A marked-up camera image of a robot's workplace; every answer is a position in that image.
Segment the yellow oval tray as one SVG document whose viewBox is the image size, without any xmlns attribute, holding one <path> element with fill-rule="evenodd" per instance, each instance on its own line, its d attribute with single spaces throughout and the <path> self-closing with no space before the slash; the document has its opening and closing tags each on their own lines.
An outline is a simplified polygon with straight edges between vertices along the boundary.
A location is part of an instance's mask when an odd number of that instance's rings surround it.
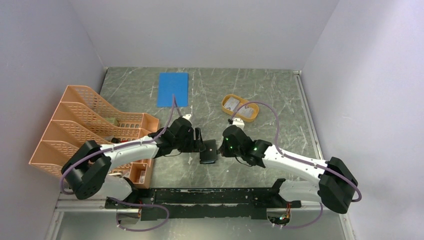
<svg viewBox="0 0 424 240">
<path fill-rule="evenodd" d="M 221 110 L 230 116 L 236 113 L 234 115 L 236 118 L 240 118 L 247 123 L 252 123 L 260 111 L 256 103 L 250 103 L 235 94 L 228 94 L 222 99 Z"/>
</svg>

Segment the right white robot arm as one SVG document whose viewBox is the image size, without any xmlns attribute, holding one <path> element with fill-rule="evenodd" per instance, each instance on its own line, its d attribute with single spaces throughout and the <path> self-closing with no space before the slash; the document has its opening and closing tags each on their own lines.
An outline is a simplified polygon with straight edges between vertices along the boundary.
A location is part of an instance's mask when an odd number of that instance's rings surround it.
<svg viewBox="0 0 424 240">
<path fill-rule="evenodd" d="M 287 202 L 309 201 L 345 214 L 358 192 L 358 181 L 337 157 L 314 159 L 286 151 L 265 140 L 252 140 L 242 128 L 230 125 L 223 133 L 220 152 L 223 157 L 241 159 L 248 166 L 272 168 L 291 173 L 301 181 L 286 180 L 270 193 L 270 202 L 282 207 Z"/>
</svg>

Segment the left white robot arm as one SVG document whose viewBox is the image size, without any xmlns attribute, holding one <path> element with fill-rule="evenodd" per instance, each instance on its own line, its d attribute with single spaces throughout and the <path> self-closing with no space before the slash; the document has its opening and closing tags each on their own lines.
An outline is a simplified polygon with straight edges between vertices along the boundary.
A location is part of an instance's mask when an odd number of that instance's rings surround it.
<svg viewBox="0 0 424 240">
<path fill-rule="evenodd" d="M 100 194 L 132 208 L 138 203 L 138 190 L 129 178 L 111 176 L 113 169 L 138 160 L 164 157 L 173 150 L 202 153 L 206 149 L 200 128 L 193 127 L 185 117 L 135 140 L 113 144 L 89 140 L 63 165 L 60 190 L 79 200 Z"/>
</svg>

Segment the black card holder wallet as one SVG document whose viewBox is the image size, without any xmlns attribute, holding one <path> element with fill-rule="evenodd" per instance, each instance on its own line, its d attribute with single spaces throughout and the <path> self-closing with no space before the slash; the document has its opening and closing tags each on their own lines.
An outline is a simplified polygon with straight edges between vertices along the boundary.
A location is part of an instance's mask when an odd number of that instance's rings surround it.
<svg viewBox="0 0 424 240">
<path fill-rule="evenodd" d="M 199 163 L 202 165 L 214 164 L 218 159 L 217 142 L 215 139 L 205 140 L 199 152 Z"/>
</svg>

